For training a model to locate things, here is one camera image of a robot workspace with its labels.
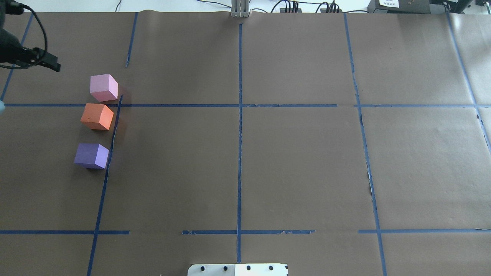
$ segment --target white background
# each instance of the white background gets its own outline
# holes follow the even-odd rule
[[[230,6],[231,0],[214,0]],[[323,0],[302,0],[304,2],[321,3]],[[115,10],[119,0],[17,0],[32,7],[35,11],[44,12],[108,12]],[[249,8],[262,8],[271,11],[277,0],[251,0]],[[336,0],[343,11],[366,10],[370,0]],[[284,3],[275,9],[277,12]],[[317,5],[300,4],[302,12],[315,12]],[[156,10],[167,12],[197,12],[197,11],[222,11],[230,10],[217,4],[202,3],[196,0],[122,0],[118,11],[136,12],[143,10]],[[473,0],[471,8],[465,10],[466,14],[487,14],[485,7],[475,5]]]

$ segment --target white bracket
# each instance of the white bracket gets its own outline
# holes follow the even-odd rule
[[[288,276],[287,264],[191,265],[188,276]]]
[[[232,0],[232,17],[249,17],[249,0]]]

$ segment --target block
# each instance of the block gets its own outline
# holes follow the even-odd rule
[[[109,150],[99,144],[79,144],[75,164],[84,168],[106,168]]]
[[[90,94],[99,102],[117,100],[118,83],[110,74],[92,76]]]
[[[91,129],[109,130],[113,115],[106,105],[86,104],[80,122]]]

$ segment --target light blue robot joint cap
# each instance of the light blue robot joint cap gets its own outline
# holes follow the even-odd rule
[[[0,101],[0,115],[3,113],[3,111],[5,110],[5,104]]]

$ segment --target sticker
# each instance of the sticker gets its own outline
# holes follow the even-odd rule
[[[379,0],[380,5],[386,6],[386,7],[391,7],[391,8],[398,8],[399,7],[399,0]]]

